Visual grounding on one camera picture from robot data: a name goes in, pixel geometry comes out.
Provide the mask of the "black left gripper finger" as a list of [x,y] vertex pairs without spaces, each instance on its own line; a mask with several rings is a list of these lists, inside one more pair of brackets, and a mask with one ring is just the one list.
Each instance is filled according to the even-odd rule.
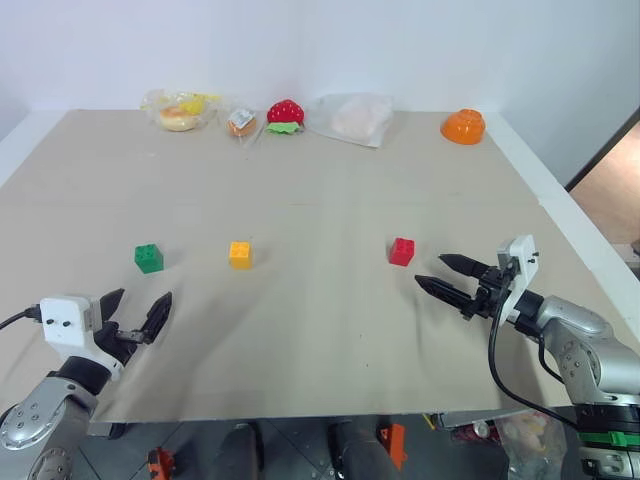
[[118,310],[120,302],[124,296],[125,289],[119,288],[108,292],[99,299],[101,326],[106,328],[108,325],[118,327],[119,323],[113,320],[113,316]]
[[159,297],[151,306],[146,315],[146,320],[139,329],[140,342],[152,344],[166,324],[173,303],[173,294],[167,292]]

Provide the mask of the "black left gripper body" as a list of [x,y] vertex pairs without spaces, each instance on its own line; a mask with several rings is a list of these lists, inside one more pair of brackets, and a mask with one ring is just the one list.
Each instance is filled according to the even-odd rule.
[[103,323],[102,328],[94,333],[94,341],[122,365],[128,364],[138,345],[149,344],[149,338],[143,331],[121,331],[119,324],[112,321]]

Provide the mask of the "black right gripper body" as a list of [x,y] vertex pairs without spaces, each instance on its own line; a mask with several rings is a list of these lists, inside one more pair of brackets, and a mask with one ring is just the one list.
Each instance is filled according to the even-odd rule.
[[514,278],[512,269],[500,270],[498,267],[489,267],[478,277],[479,283],[475,296],[461,309],[461,314],[466,320],[473,316],[500,318],[501,308],[508,297],[510,284]]

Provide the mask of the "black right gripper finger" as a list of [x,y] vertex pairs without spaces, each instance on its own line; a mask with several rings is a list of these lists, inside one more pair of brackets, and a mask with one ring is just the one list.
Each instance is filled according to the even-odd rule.
[[473,303],[473,298],[453,285],[437,277],[415,275],[415,281],[427,294],[463,312]]
[[486,265],[462,254],[440,254],[438,258],[457,273],[481,279],[486,273]]

